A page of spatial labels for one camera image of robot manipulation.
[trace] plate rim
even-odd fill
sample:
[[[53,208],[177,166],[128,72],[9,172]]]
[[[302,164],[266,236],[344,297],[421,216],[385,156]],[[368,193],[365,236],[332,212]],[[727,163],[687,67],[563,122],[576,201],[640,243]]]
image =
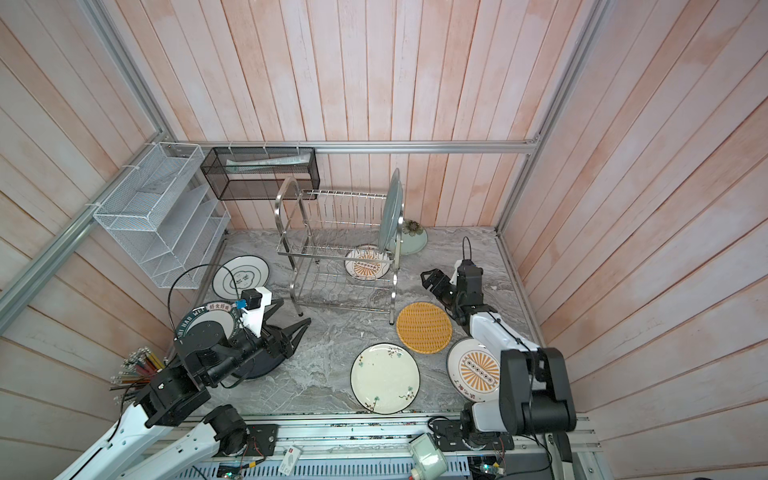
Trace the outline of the plate rim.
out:
[[[461,342],[464,342],[464,341],[467,341],[467,340],[474,340],[475,342],[477,342],[479,345],[481,345],[481,346],[482,346],[483,348],[485,348],[486,350],[488,349],[488,347],[487,347],[487,346],[483,345],[483,344],[480,342],[480,340],[476,339],[476,338],[475,338],[475,337],[473,337],[473,336],[468,336],[468,337],[467,337],[467,338],[465,338],[465,339],[461,339],[461,340],[459,340],[458,342],[454,343],[454,344],[451,346],[451,348],[448,350],[448,355],[446,355],[446,356],[445,356],[445,372],[446,372],[446,373],[448,373],[448,378],[449,378],[449,380],[451,380],[451,385],[453,385],[453,388],[456,390],[456,392],[457,392],[459,395],[463,396],[463,397],[464,397],[465,399],[467,399],[468,401],[470,401],[470,402],[474,402],[474,403],[482,403],[482,402],[489,402],[489,401],[492,401],[493,399],[486,399],[486,400],[472,400],[472,399],[468,398],[468,397],[467,397],[466,395],[464,395],[464,394],[463,394],[463,393],[462,393],[462,392],[461,392],[461,391],[460,391],[458,388],[456,388],[456,384],[453,382],[453,378],[451,378],[451,370],[450,370],[450,368],[449,368],[449,360],[451,359],[451,352],[453,352],[453,349],[454,349],[454,348],[456,348],[456,346],[457,346],[459,343],[461,343]],[[498,361],[496,358],[494,358],[494,356],[493,356],[493,355],[491,355],[491,353],[490,353],[490,352],[486,352],[486,353],[487,353],[487,354],[489,354],[489,355],[491,356],[491,358],[493,358],[494,360],[496,360],[496,363],[498,363],[498,367],[499,367],[499,375],[501,375],[501,367],[502,367],[502,364],[501,364],[501,362],[499,362],[499,361]],[[496,389],[495,389],[495,390],[493,390],[493,392],[498,392],[499,386],[501,386],[501,377],[499,377],[499,385],[496,387]],[[480,393],[480,392],[478,392],[478,394],[479,394],[479,395],[488,395],[487,393]]]
[[[263,284],[263,285],[261,285],[261,286],[264,286],[264,285],[266,285],[266,282],[268,282],[268,281],[269,281],[269,279],[270,279],[270,273],[271,273],[271,269],[270,269],[270,265],[269,265],[269,264],[266,262],[266,260],[265,260],[265,259],[263,259],[263,258],[259,257],[258,255],[239,255],[238,257],[234,257],[234,258],[232,258],[232,259],[229,259],[229,260],[227,260],[226,262],[222,263],[222,264],[221,264],[221,266],[219,266],[219,269],[218,269],[218,270],[216,270],[216,273],[214,273],[214,277],[213,277],[212,279],[210,279],[210,288],[211,288],[211,289],[214,291],[214,293],[216,294],[216,296],[218,296],[219,298],[222,298],[222,299],[225,299],[225,300],[239,300],[239,299],[231,299],[231,298],[226,298],[225,296],[221,296],[221,295],[220,295],[220,294],[219,294],[219,293],[216,291],[216,283],[215,283],[215,282],[216,282],[216,274],[217,274],[217,273],[219,273],[219,270],[221,270],[223,267],[227,266],[227,264],[228,264],[229,262],[231,262],[231,261],[234,261],[234,260],[237,260],[238,258],[244,258],[244,257],[254,257],[254,258],[257,258],[257,259],[261,260],[262,262],[264,262],[264,265],[266,265],[266,278],[264,279],[264,284]]]
[[[344,258],[349,258],[349,255],[352,255],[352,252],[354,252],[354,251],[356,251],[356,250],[360,250],[360,247],[374,247],[374,249],[375,249],[374,251],[375,251],[376,253],[378,253],[379,255],[383,255],[383,254],[384,254],[383,252],[379,252],[379,250],[378,250],[379,248],[376,246],[376,244],[375,244],[375,243],[361,243],[361,244],[360,244],[360,245],[358,245],[357,247],[354,247],[354,248],[350,249],[350,250],[349,250],[349,253],[348,253],[348,254],[346,254],[346,255],[344,256]],[[386,269],[386,270],[384,270],[384,273],[382,273],[382,275],[381,275],[381,276],[379,276],[379,277],[376,277],[376,278],[359,278],[359,277],[357,277],[357,276],[354,276],[354,275],[352,275],[352,274],[349,272],[349,270],[347,270],[347,269],[346,269],[346,264],[347,264],[347,263],[349,263],[349,262],[354,262],[354,261],[356,261],[356,260],[359,260],[359,259],[354,259],[354,260],[344,260],[344,270],[346,271],[346,274],[347,274],[347,275],[349,275],[349,276],[351,276],[353,279],[355,279],[355,280],[359,280],[359,281],[361,281],[361,282],[374,282],[374,281],[376,281],[376,280],[381,280],[382,278],[384,278],[384,276],[385,276],[387,273],[389,273],[389,269],[392,267],[392,264],[391,264],[391,263],[384,263],[384,265],[386,265],[386,266],[387,266],[387,269]]]
[[[407,353],[407,354],[408,354],[408,355],[411,357],[411,360],[413,360],[413,364],[414,364],[414,365],[416,365],[416,372],[419,374],[419,387],[418,387],[418,388],[417,388],[417,390],[416,390],[416,394],[413,396],[413,398],[411,399],[411,401],[410,401],[410,402],[408,402],[408,405],[406,405],[406,406],[402,407],[402,408],[401,408],[400,410],[398,410],[397,412],[392,412],[392,413],[378,413],[378,412],[374,412],[373,410],[370,410],[370,409],[368,409],[368,407],[366,407],[366,405],[365,405],[363,402],[360,402],[360,398],[358,398],[358,396],[357,396],[357,393],[355,392],[355,387],[353,387],[353,386],[352,386],[352,370],[355,368],[355,364],[357,363],[357,357],[359,357],[359,356],[360,356],[360,355],[361,355],[363,352],[365,352],[367,349],[369,349],[369,348],[373,348],[374,346],[377,346],[377,345],[391,345],[391,346],[396,346],[396,347],[398,347],[398,348],[402,349],[402,350],[403,350],[405,353]],[[357,402],[358,402],[358,403],[359,403],[359,404],[360,404],[360,405],[361,405],[361,406],[362,406],[362,407],[363,407],[363,408],[366,410],[366,412],[375,413],[375,414],[377,414],[377,415],[395,415],[396,413],[400,413],[400,412],[402,412],[403,410],[405,410],[405,409],[407,409],[408,407],[410,407],[410,406],[411,406],[411,404],[413,404],[413,403],[414,403],[414,401],[416,400],[416,398],[419,396],[419,392],[421,392],[421,390],[422,390],[422,371],[421,371],[421,369],[419,368],[419,364],[416,362],[416,359],[415,359],[415,358],[413,358],[413,355],[411,355],[411,353],[408,351],[408,349],[407,349],[407,348],[405,348],[404,346],[400,346],[400,345],[397,345],[396,343],[390,343],[390,342],[379,342],[379,343],[374,343],[373,345],[368,345],[366,348],[364,348],[364,349],[360,350],[360,353],[358,353],[357,355],[355,355],[355,359],[352,361],[352,366],[350,366],[350,367],[349,367],[349,387],[352,389],[352,394],[355,396],[355,400],[357,400]]]
[[[177,337],[179,337],[179,338],[182,338],[182,337],[184,337],[184,335],[186,335],[187,331],[189,330],[189,326],[187,326],[187,327],[186,327],[186,329],[184,330],[184,333],[183,333],[183,334],[182,334],[182,333],[179,333],[179,329],[182,327],[182,323],[184,322],[184,320],[185,320],[185,319],[186,319],[186,318],[187,318],[189,315],[191,315],[193,311],[195,311],[195,310],[197,310],[197,309],[200,309],[200,308],[202,308],[202,307],[204,307],[204,306],[207,306],[207,305],[209,305],[209,304],[211,304],[211,303],[229,303],[229,302],[227,302],[227,301],[223,301],[223,300],[211,300],[210,302],[205,302],[205,303],[202,303],[202,304],[200,304],[200,305],[198,305],[198,306],[194,307],[192,310],[190,310],[189,312],[187,312],[187,314],[186,314],[186,315],[184,315],[184,317],[182,317],[181,321],[179,322],[179,324],[176,326],[176,329],[174,330],[174,336],[177,336]],[[235,310],[235,309],[234,309],[233,307],[232,307],[232,308],[230,308],[229,310],[226,310],[226,311],[227,311],[227,313],[229,313],[229,315],[232,317],[232,332],[230,332],[230,334],[227,336],[227,338],[230,338],[230,337],[231,337],[231,336],[232,336],[232,335],[233,335],[233,334],[234,334],[234,333],[237,331],[237,320],[239,320],[239,318],[235,318],[235,317],[234,317],[234,315],[232,314],[232,312],[233,312],[234,310]],[[211,312],[211,310],[208,310],[208,309],[207,309],[207,311],[206,311],[206,312],[202,312],[200,315],[197,315],[197,316],[196,316],[196,317],[193,319],[193,322],[194,322],[194,320],[196,320],[198,317],[200,317],[200,316],[202,316],[202,315],[205,315],[206,313],[210,313],[210,312]]]

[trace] wall-mounted shelf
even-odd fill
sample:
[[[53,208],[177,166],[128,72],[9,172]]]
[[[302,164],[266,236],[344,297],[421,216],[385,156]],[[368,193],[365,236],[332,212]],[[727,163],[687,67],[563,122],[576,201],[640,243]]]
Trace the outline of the wall-mounted shelf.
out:
[[[94,215],[160,288],[208,262],[229,223],[226,209],[216,214],[218,200],[206,198],[207,185],[187,187],[202,162],[197,145],[157,144]],[[196,289],[203,275],[194,270],[176,288]]]

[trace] aluminum rail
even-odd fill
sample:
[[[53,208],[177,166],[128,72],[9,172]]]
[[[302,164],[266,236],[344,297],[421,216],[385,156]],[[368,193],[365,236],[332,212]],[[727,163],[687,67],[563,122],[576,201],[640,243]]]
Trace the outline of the aluminum rail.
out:
[[[191,142],[213,147],[311,147],[318,154],[532,154],[536,141],[233,141]]]

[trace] plate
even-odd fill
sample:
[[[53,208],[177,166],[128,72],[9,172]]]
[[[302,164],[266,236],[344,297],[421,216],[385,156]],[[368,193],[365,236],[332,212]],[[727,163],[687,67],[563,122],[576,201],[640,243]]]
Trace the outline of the plate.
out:
[[[382,224],[379,228],[379,252],[384,252],[389,241],[395,237],[401,209],[402,184],[400,183],[400,169],[396,168],[389,182],[389,191],[387,191],[384,210],[382,211]]]
[[[410,235],[408,233],[402,233],[402,240],[400,241],[400,255],[413,255],[424,250],[427,246],[427,231],[424,230],[419,235]],[[390,252],[395,251],[395,239],[392,238],[387,246]]]
[[[407,408],[419,393],[420,380],[419,367],[411,354],[391,343],[363,350],[349,374],[360,405],[383,415]]]
[[[266,262],[253,255],[243,255],[226,262],[224,266],[232,271],[235,280],[227,269],[219,267],[214,275],[213,287],[214,293],[226,300],[239,300],[240,296],[235,291],[234,282],[237,282],[237,289],[241,293],[248,288],[264,286],[266,279],[270,276],[270,268]]]
[[[228,302],[208,302],[192,309],[176,327],[176,337],[182,338],[190,328],[200,322],[214,321],[224,328],[224,335],[229,338],[235,329],[240,313]]]
[[[480,342],[457,342],[448,352],[447,366],[451,383],[467,399],[498,400],[499,364]]]
[[[378,280],[389,272],[389,263],[364,261],[389,260],[386,253],[376,251],[376,245],[373,243],[358,245],[354,250],[346,254],[346,257],[356,259],[344,262],[344,268],[352,278],[358,280]]]

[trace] black cable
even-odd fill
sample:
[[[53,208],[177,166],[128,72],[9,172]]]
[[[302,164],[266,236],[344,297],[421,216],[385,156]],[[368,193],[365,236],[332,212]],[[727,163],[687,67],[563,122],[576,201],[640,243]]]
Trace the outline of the black cable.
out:
[[[199,469],[198,467],[196,467],[196,466],[192,465],[192,468],[194,468],[194,469],[195,469],[195,472],[199,473],[199,474],[200,474],[200,476],[201,476],[201,477],[203,477],[203,480],[208,480],[208,477],[207,477],[207,476],[205,476],[205,474],[204,474],[203,472],[201,472],[201,471],[200,471],[200,469]]]
[[[137,380],[137,381],[131,383],[128,386],[128,388],[125,389],[125,392],[123,392],[123,396],[122,396],[122,398],[120,400],[120,416],[118,416],[118,422],[114,425],[114,431],[112,432],[112,435],[109,435],[109,438],[107,439],[107,443],[112,441],[112,439],[114,438],[114,435],[118,432],[118,429],[120,428],[120,422],[123,419],[123,406],[125,405],[125,396],[126,396],[126,394],[131,389],[131,387],[136,386],[136,384],[139,383],[140,381],[141,380]],[[103,447],[99,447],[99,449],[96,452],[94,452],[94,454],[91,455],[91,457],[88,460],[86,460],[85,463],[80,468],[78,468],[78,470],[74,473],[74,475],[72,475],[69,478],[69,480],[72,480],[74,477],[78,476],[78,473],[82,472],[83,468],[85,468],[85,466],[87,464],[91,463],[91,460],[93,460],[96,457],[96,455],[98,455],[98,453],[101,450],[103,450],[103,449],[104,449]]]
[[[469,259],[472,260],[472,242],[469,241],[469,237],[462,238],[462,259],[467,260],[467,254],[464,253],[464,240],[467,240],[467,244],[469,245]]]
[[[179,283],[179,280],[181,280],[182,276],[187,275],[192,270],[198,269],[201,266],[220,266],[221,268],[225,269],[232,277],[232,284],[235,286],[235,295],[237,296],[237,299],[240,299],[240,289],[237,288],[237,280],[235,280],[235,276],[232,273],[232,270],[226,268],[224,265],[221,265],[219,263],[201,263],[200,265],[193,266],[186,272],[179,275],[174,281],[174,283],[170,286],[170,290],[168,290],[168,301],[165,303],[165,306],[168,308],[168,319],[170,319],[170,326],[174,329],[174,334],[176,333],[176,326],[174,325],[174,318],[170,314],[170,295],[174,292],[174,287],[176,286],[177,283]]]

